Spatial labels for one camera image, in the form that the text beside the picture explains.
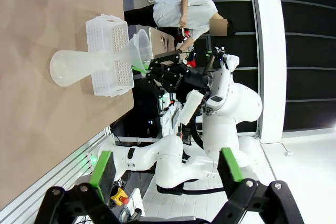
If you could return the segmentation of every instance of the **white shirt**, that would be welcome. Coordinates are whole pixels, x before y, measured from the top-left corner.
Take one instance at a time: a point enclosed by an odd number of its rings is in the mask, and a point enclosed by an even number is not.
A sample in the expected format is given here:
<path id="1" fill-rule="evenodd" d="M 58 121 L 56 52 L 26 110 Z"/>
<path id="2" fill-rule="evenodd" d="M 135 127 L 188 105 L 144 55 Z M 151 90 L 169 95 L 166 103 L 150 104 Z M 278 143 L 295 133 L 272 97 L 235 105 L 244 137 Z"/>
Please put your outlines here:
<path id="1" fill-rule="evenodd" d="M 217 12 L 212 0 L 188 0 L 187 25 L 191 37 L 196 40 L 209 31 L 209 20 Z M 180 27 L 181 0 L 159 0 L 153 9 L 158 27 Z"/>

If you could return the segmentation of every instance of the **black hair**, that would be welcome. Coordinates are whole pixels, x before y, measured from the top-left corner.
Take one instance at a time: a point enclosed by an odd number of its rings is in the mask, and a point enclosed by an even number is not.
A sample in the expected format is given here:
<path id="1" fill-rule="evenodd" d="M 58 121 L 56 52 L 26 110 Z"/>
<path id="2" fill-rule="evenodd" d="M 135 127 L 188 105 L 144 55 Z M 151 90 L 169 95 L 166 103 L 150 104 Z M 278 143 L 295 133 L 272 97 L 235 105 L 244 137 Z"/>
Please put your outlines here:
<path id="1" fill-rule="evenodd" d="M 226 35 L 227 36 L 235 35 L 236 34 L 235 24 L 233 23 L 232 19 L 230 19 L 230 18 L 226 18 L 226 20 L 229 23 L 229 26 L 227 27 L 227 30 L 226 30 Z"/>

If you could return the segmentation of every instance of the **perforated basket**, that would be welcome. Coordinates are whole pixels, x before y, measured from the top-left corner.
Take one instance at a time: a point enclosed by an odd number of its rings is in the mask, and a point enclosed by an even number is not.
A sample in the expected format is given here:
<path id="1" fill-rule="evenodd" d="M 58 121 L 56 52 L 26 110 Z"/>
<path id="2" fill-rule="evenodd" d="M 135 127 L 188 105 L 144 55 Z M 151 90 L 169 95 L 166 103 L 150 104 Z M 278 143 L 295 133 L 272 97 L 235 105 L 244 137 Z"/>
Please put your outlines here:
<path id="1" fill-rule="evenodd" d="M 115 16 L 101 14 L 86 22 L 88 51 L 120 51 L 129 41 L 127 23 Z M 132 68 L 116 60 L 110 70 L 92 74 L 95 95 L 121 95 L 134 87 Z"/>

